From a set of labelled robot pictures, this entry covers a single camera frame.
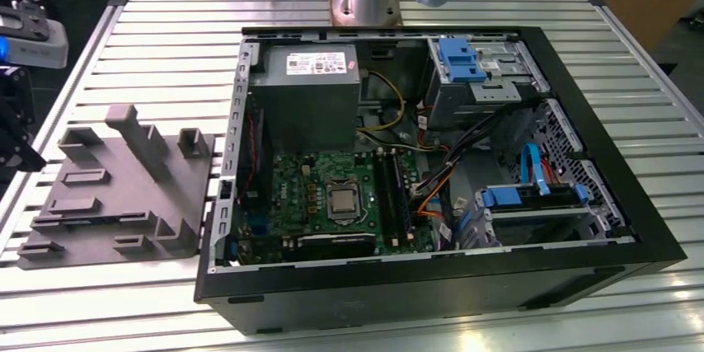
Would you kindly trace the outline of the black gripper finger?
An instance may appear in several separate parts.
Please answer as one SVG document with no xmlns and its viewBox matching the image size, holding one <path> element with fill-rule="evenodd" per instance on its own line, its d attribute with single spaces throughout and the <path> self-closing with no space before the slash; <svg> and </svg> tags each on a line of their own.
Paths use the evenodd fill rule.
<svg viewBox="0 0 704 352">
<path fill-rule="evenodd" d="M 43 170 L 47 161 L 34 149 L 32 142 L 34 135 L 23 127 L 18 129 L 2 123 L 2 167 L 24 172 Z"/>
</svg>

